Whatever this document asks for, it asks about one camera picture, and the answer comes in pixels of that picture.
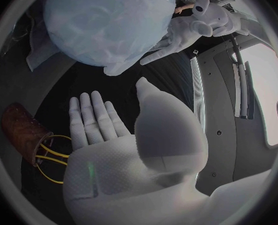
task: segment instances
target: dark floor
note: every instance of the dark floor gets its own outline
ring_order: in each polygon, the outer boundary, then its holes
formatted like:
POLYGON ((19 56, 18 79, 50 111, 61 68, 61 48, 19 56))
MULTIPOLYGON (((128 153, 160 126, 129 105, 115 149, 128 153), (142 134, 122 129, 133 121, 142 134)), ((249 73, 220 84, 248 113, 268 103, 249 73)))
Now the dark floor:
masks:
MULTIPOLYGON (((37 111, 36 119, 54 134, 70 135, 69 99, 83 92, 98 90, 104 101, 111 101, 128 130, 134 132, 134 123, 140 112, 136 95, 136 81, 146 77, 162 91, 168 92, 193 110, 193 87, 190 60, 184 52, 141 66, 136 63, 120 76, 106 76, 101 67, 74 64, 55 84, 37 111)), ((71 144, 57 139, 53 149, 72 152, 71 144)), ((65 166, 45 161, 41 165, 47 175, 63 179, 65 166)), ((42 213, 59 225, 74 224, 65 208, 62 185, 44 178, 38 169, 22 161, 22 193, 42 213)))

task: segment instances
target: yellow cable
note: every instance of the yellow cable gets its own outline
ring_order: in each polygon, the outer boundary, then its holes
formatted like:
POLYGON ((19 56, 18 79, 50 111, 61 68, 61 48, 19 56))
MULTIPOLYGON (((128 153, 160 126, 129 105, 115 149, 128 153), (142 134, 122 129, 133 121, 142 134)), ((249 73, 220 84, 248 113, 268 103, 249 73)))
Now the yellow cable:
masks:
POLYGON ((48 159, 48 160, 52 160, 54 162, 57 162, 57 163, 60 163, 60 164, 63 164, 63 165, 68 165, 66 162, 64 161, 60 161, 58 159, 55 159, 53 157, 49 157, 49 156, 41 156, 41 155, 36 155, 36 158, 40 158, 40 159, 48 159))
POLYGON ((47 137, 47 139, 51 139, 51 138, 66 138, 66 139, 72 140, 70 137, 64 136, 64 135, 51 135, 51 136, 47 137))
POLYGON ((41 143, 41 147, 44 148, 46 151, 48 151, 48 152, 50 152, 51 154, 54 154, 54 155, 56 155, 56 156, 60 156, 60 157, 63 157, 63 158, 68 158, 68 157, 69 157, 69 155, 62 154, 62 153, 59 153, 59 152, 57 152, 57 151, 53 151, 53 150, 47 148, 47 147, 46 147, 45 145, 43 145, 42 143, 41 143))
POLYGON ((54 182, 54 183, 56 183, 56 184, 64 184, 63 181, 56 181, 56 180, 53 180, 52 178, 48 177, 46 174, 43 173, 43 171, 40 169, 40 167, 39 167, 38 164, 37 164, 37 166, 38 166, 38 169, 40 170, 41 174, 42 174, 45 178, 49 179, 50 181, 52 181, 52 182, 54 182))

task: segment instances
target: translucent plastic bag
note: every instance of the translucent plastic bag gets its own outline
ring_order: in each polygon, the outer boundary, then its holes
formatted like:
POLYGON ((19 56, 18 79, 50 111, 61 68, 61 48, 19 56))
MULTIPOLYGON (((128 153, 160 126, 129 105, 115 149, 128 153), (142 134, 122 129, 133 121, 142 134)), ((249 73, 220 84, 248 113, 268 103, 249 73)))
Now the translucent plastic bag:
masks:
POLYGON ((71 58, 117 76, 167 33, 175 0, 47 0, 51 40, 71 58))

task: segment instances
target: brown cylinder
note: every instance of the brown cylinder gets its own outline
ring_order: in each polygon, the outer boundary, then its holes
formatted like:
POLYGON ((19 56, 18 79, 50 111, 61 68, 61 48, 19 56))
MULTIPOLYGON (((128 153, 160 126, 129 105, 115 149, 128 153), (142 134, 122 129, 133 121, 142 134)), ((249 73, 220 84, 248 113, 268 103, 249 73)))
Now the brown cylinder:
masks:
POLYGON ((18 152, 33 166, 40 144, 53 133, 43 127, 19 103, 9 105, 2 116, 2 129, 18 152))

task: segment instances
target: window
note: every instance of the window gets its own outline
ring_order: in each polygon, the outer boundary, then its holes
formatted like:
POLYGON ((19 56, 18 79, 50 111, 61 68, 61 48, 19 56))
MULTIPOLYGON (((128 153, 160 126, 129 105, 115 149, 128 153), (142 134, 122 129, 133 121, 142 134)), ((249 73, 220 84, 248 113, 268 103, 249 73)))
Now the window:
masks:
POLYGON ((278 144, 278 58, 263 44, 240 51, 244 62, 249 61, 254 92, 264 118, 268 145, 278 144))

